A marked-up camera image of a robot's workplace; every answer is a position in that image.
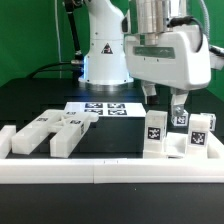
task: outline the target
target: warning label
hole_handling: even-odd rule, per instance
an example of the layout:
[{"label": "warning label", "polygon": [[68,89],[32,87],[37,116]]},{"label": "warning label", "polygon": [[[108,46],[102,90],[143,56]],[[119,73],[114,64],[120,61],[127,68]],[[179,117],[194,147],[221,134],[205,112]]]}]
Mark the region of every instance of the warning label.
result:
[{"label": "warning label", "polygon": [[107,43],[104,49],[101,52],[102,54],[113,54],[110,45]]}]

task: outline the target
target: black tabletop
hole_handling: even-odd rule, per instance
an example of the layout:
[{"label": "black tabletop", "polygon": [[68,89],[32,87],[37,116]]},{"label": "black tabletop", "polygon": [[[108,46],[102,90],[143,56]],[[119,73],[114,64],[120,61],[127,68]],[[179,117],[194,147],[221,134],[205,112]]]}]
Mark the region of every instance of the black tabletop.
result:
[{"label": "black tabletop", "polygon": [[[146,111],[169,110],[169,89],[159,86],[157,90],[160,104],[144,105]],[[0,88],[0,127],[16,124],[20,130],[47,109],[64,109],[66,102],[144,103],[144,96],[138,83],[132,89],[106,93],[77,88],[70,79],[14,79]],[[185,108],[189,114],[214,113],[215,135],[223,141],[221,100],[205,89],[197,90],[190,93]],[[168,122],[168,131],[187,133],[187,128]],[[143,134],[142,118],[100,118],[69,159],[141,158]],[[8,158],[24,157],[10,153]],[[49,158],[49,139],[25,158]],[[223,184],[0,185],[0,220],[10,224],[210,224],[223,223],[223,208]]]}]

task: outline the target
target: white block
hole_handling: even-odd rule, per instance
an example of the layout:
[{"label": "white block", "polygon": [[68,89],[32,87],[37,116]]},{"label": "white block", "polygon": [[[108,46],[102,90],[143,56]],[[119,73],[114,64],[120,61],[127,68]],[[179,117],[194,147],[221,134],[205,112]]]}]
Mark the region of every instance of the white block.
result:
[{"label": "white block", "polygon": [[168,132],[165,143],[167,158],[184,158],[187,144],[187,134]]},{"label": "white block", "polygon": [[16,126],[5,125],[0,132],[0,159],[5,159],[12,148],[11,137],[16,134]]},{"label": "white block", "polygon": [[96,122],[98,118],[97,113],[79,112],[64,120],[64,126],[50,141],[51,156],[68,158],[87,132],[90,122]]},{"label": "white block", "polygon": [[208,158],[224,158],[224,145],[211,132],[208,135]]},{"label": "white block", "polygon": [[188,118],[189,118],[189,114],[186,110],[184,110],[184,113],[182,116],[179,116],[179,117],[172,116],[171,122],[173,123],[175,127],[185,127],[188,125]]},{"label": "white block", "polygon": [[201,115],[210,117],[210,131],[215,131],[216,116],[215,114],[201,113]]},{"label": "white block", "polygon": [[148,111],[145,117],[145,142],[162,142],[166,136],[167,112]]},{"label": "white block", "polygon": [[145,118],[143,158],[163,158],[167,112],[150,110]]},{"label": "white block", "polygon": [[186,145],[186,158],[207,158],[208,133],[210,118],[208,116],[191,114]]},{"label": "white block", "polygon": [[12,137],[12,152],[30,154],[48,135],[48,125],[60,120],[62,110],[46,110]]},{"label": "white block", "polygon": [[163,153],[165,147],[165,138],[162,141],[144,141],[144,151]]}]

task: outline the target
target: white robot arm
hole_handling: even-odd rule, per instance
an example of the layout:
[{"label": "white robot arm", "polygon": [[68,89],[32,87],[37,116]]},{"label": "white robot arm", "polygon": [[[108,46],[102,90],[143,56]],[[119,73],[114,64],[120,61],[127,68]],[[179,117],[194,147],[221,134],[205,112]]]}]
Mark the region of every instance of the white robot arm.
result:
[{"label": "white robot arm", "polygon": [[186,0],[129,0],[130,11],[122,22],[125,54],[132,77],[171,87],[171,111],[181,116],[188,91],[206,87],[211,79],[207,38],[190,25]]}]

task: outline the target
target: green wall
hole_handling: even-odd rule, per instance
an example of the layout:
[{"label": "green wall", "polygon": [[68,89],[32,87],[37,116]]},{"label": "green wall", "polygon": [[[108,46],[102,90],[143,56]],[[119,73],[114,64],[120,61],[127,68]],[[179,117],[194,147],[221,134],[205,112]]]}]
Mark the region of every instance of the green wall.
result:
[{"label": "green wall", "polygon": [[[210,44],[224,47],[224,1],[204,0],[210,15]],[[190,0],[192,15],[203,22],[203,14],[199,6],[199,0]],[[224,101],[224,69],[212,71],[212,81],[208,89]]]},{"label": "green wall", "polygon": [[[190,0],[191,12],[203,21],[198,4]],[[123,13],[128,0],[111,0]],[[224,1],[205,0],[211,19],[211,43],[224,47]],[[62,60],[73,58],[73,44],[62,0],[58,0]],[[75,11],[82,51],[89,49],[89,22],[85,7]],[[0,85],[10,79],[25,77],[36,68],[57,62],[57,38],[54,18],[54,0],[0,1]],[[46,73],[38,77],[59,77]],[[209,90],[224,100],[224,71],[213,71]]]}]

